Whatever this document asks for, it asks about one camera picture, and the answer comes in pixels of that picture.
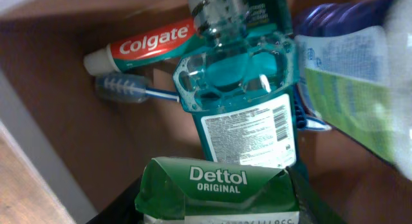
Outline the teal toothpaste tube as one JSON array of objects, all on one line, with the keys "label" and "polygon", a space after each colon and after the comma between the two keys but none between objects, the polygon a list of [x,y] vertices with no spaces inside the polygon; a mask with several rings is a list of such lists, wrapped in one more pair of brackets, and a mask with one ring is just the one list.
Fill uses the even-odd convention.
[{"label": "teal toothpaste tube", "polygon": [[197,34],[193,20],[184,19],[109,43],[85,55],[83,65],[92,76],[124,73],[148,64],[181,57],[204,45],[205,40]]}]

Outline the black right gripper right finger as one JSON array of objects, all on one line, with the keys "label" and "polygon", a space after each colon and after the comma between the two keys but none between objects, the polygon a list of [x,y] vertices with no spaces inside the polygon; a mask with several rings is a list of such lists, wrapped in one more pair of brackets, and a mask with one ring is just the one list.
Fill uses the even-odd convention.
[{"label": "black right gripper right finger", "polygon": [[299,203],[298,224],[346,224],[313,190],[308,181],[295,169],[287,167],[295,196]]}]

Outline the green white soap packet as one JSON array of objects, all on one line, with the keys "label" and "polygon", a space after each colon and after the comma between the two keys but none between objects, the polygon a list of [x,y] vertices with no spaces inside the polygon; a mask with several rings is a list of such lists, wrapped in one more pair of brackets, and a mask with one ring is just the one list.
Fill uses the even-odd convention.
[{"label": "green white soap packet", "polygon": [[144,223],[295,224],[300,208],[284,169],[153,158],[135,209]]}]

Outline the clear foam soap dispenser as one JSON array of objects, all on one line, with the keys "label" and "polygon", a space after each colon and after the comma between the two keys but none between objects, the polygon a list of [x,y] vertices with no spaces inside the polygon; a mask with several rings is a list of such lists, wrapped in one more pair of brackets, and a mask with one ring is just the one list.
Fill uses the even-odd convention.
[{"label": "clear foam soap dispenser", "polygon": [[411,0],[325,3],[294,21],[305,108],[411,177]]}]

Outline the blue white toothbrush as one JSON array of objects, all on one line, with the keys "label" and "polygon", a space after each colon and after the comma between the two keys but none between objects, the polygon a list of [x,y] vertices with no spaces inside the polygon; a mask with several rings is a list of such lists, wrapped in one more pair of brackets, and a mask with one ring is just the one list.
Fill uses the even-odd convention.
[{"label": "blue white toothbrush", "polygon": [[143,103],[149,98],[159,98],[179,102],[176,92],[156,89],[140,75],[110,73],[95,77],[96,94],[103,99],[115,102]]}]

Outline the teal mouthwash bottle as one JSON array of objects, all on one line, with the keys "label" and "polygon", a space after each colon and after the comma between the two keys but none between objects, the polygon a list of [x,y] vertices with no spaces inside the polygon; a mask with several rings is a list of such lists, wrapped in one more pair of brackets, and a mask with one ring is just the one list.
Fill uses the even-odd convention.
[{"label": "teal mouthwash bottle", "polygon": [[173,81],[206,159],[297,167],[297,50],[287,0],[188,5],[205,44],[181,58]]}]

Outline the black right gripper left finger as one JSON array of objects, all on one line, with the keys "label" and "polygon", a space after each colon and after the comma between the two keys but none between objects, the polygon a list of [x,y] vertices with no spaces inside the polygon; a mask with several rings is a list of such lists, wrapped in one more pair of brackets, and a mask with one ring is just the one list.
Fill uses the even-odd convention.
[{"label": "black right gripper left finger", "polygon": [[135,198],[140,192],[142,178],[136,179],[103,211],[86,224],[138,224],[143,223],[143,214],[135,208]]}]

